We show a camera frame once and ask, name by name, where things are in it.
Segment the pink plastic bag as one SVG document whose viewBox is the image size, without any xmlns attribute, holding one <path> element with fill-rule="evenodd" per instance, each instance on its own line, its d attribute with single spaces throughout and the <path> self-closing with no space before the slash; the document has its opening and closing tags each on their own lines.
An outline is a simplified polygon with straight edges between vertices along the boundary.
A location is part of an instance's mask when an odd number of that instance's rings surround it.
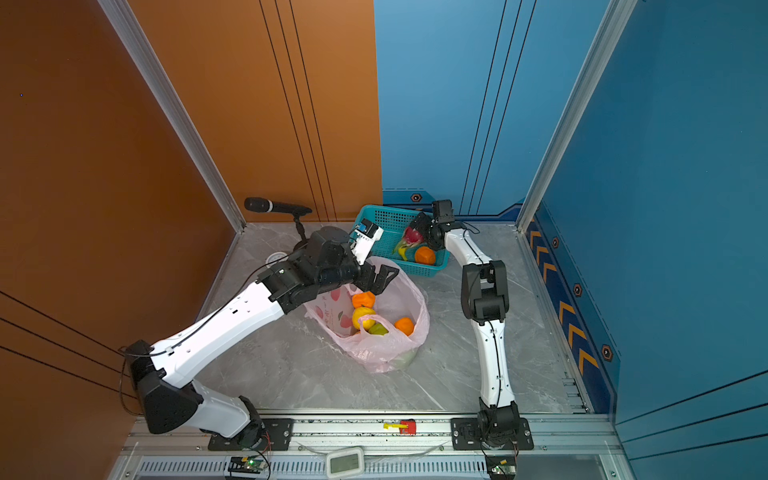
<svg viewBox="0 0 768 480">
<path fill-rule="evenodd" d="M 424 295 L 408 275 L 388 259 L 373 257 L 375 267 L 393 267 L 397 276 L 381 294 L 341 286 L 304 306 L 347 355 L 371 373 L 405 369 L 425 343 L 430 315 Z"/>
</svg>

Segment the red dragon fruit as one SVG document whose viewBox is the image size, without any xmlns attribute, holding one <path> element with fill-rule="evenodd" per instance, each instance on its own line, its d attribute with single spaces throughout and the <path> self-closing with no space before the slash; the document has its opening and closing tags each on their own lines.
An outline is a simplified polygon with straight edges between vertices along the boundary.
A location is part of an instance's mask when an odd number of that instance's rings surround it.
<svg viewBox="0 0 768 480">
<path fill-rule="evenodd" d="M 399 242 L 406 242 L 409 248 L 412 248 L 421 245 L 424 242 L 424 236 L 417 228 L 409 226 L 405 229 L 397 244 Z"/>
</svg>

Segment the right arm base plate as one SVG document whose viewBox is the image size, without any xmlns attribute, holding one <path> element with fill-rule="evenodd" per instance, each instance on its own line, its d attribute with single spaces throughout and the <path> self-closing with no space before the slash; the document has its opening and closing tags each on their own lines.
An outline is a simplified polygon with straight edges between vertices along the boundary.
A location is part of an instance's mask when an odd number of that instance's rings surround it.
<svg viewBox="0 0 768 480">
<path fill-rule="evenodd" d="M 516 426 L 496 427 L 482 427 L 477 418 L 452 418 L 450 435 L 452 447 L 457 451 L 530 451 L 535 448 L 526 418 L 520 418 Z"/>
</svg>

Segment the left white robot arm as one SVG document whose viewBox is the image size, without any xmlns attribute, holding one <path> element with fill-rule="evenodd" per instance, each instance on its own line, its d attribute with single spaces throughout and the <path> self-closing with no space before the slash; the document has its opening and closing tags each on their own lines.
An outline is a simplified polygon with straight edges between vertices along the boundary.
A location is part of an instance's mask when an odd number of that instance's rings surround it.
<svg viewBox="0 0 768 480">
<path fill-rule="evenodd" d="M 204 319 L 154 344 L 137 341 L 125 348 L 148 431 L 191 427 L 240 449 L 263 444 L 266 426 L 252 402 L 204 386 L 198 374 L 245 337 L 323 293 L 347 284 L 382 293 L 399 273 L 368 261 L 382 236 L 382 228 L 368 220 L 352 232 L 322 227 L 292 253 L 257 268 Z"/>
</svg>

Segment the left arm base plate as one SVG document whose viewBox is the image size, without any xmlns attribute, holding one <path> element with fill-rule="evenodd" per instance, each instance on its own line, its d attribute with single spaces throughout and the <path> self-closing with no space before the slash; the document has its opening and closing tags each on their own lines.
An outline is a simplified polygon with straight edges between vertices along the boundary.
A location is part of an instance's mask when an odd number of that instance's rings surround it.
<svg viewBox="0 0 768 480">
<path fill-rule="evenodd" d="M 248 426 L 244 433 L 227 439 L 212 434 L 208 443 L 209 451 L 277 451 L 289 449 L 293 436 L 292 418 L 263 419 L 259 427 Z"/>
</svg>

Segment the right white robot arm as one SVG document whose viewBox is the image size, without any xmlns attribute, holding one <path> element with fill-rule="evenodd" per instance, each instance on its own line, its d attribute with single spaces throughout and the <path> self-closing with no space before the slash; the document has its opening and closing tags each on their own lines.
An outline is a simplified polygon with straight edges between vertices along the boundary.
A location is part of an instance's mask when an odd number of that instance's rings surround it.
<svg viewBox="0 0 768 480">
<path fill-rule="evenodd" d="M 428 247 L 446 250 L 462 267 L 460 304 L 472 322 L 481 370 L 477 437 L 482 446 L 500 449 L 519 433 L 522 418 L 509 379 L 504 321 L 510 308 L 506 265 L 476 245 L 452 202 L 439 200 L 432 212 L 419 213 L 412 223 Z"/>
</svg>

